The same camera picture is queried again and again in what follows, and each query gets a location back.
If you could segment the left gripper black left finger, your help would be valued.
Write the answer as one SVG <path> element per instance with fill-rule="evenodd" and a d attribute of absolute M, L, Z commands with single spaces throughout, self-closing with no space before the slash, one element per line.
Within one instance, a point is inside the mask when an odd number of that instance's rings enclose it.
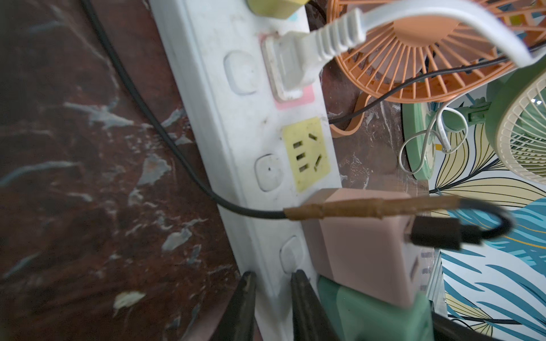
<path fill-rule="evenodd" d="M 254 340 L 257 275 L 246 271 L 210 340 Z"/>

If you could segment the white power strip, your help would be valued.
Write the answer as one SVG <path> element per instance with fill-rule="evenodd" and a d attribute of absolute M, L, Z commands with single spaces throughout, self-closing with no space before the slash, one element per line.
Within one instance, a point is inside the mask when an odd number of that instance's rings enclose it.
<path fill-rule="evenodd" d="M 263 40 L 308 32 L 301 7 L 285 20 L 253 14 L 245 1 L 152 1 L 156 21 L 210 187 L 254 210 L 301 205 L 341 177 L 320 82 L 301 99 L 278 102 L 262 54 Z M 291 275 L 311 283 L 299 222 L 220 216 L 241 272 L 257 276 L 255 318 L 264 340 L 292 340 Z"/>

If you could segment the green plug adapter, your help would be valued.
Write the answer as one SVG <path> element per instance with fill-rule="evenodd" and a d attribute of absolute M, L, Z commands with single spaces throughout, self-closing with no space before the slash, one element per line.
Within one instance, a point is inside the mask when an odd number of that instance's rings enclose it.
<path fill-rule="evenodd" d="M 341 286 L 318 280 L 321 304 L 340 340 L 433 340 L 432 312 L 419 292 L 410 308 L 399 308 Z"/>

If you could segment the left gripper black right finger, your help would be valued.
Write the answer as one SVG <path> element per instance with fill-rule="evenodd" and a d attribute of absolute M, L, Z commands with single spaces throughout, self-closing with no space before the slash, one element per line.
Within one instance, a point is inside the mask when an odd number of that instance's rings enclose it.
<path fill-rule="evenodd" d="M 301 269 L 291 275 L 294 340 L 339 340 L 311 283 Z"/>

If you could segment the yellow plug adapter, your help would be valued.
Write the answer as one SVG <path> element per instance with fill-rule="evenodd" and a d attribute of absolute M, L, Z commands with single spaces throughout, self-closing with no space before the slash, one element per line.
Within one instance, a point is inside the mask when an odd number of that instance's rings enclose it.
<path fill-rule="evenodd" d="M 247 5 L 257 16 L 288 19 L 309 0 L 247 0 Z"/>

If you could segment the pink plug adapter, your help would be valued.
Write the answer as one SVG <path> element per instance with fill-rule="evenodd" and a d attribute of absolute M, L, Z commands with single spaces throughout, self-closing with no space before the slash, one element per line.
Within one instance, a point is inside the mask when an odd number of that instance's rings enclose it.
<path fill-rule="evenodd" d="M 317 273 L 400 308 L 412 306 L 428 283 L 435 251 L 410 243 L 410 216 L 326 217 L 302 227 Z"/>

